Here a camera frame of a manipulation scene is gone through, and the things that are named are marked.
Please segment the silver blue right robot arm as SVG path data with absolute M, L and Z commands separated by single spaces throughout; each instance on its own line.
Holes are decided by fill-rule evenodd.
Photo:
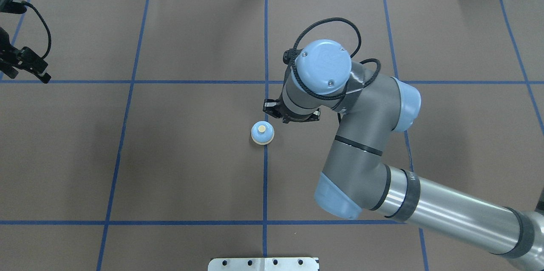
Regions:
M 340 220 L 314 202 L 337 122 L 282 124 L 258 147 L 249 137 L 276 98 L 290 45 L 152 38 L 135 84 L 74 71 L 35 85 L 49 102 L 33 136 L 35 207 L 27 224 L 1 222 L 1 269 L 204 271 L 211 259 L 317 256 L 322 270 L 509 271 L 487 252 L 365 210 Z M 422 113 L 392 134 L 383 161 L 521 209 L 543 184 L 543 71 L 470 62 L 400 73 L 420 89 Z

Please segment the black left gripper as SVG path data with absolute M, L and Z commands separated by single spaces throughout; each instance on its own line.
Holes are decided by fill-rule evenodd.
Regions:
M 14 79 L 19 75 L 20 70 L 27 71 L 41 83 L 47 84 L 52 79 L 51 75 L 46 72 L 48 67 L 47 62 L 37 55 L 29 47 L 23 47 L 18 50 L 9 40 L 8 33 L 0 29 L 0 70 L 9 78 Z

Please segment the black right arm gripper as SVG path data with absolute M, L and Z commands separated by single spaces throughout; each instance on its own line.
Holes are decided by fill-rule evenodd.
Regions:
M 264 99 L 263 112 L 275 119 L 281 119 L 284 124 L 289 124 L 290 122 L 315 122 L 320 120 L 320 108 L 315 109 L 315 111 L 312 113 L 298 114 L 292 112 L 288 108 L 282 108 L 279 110 L 279 106 L 280 102 L 278 99 Z

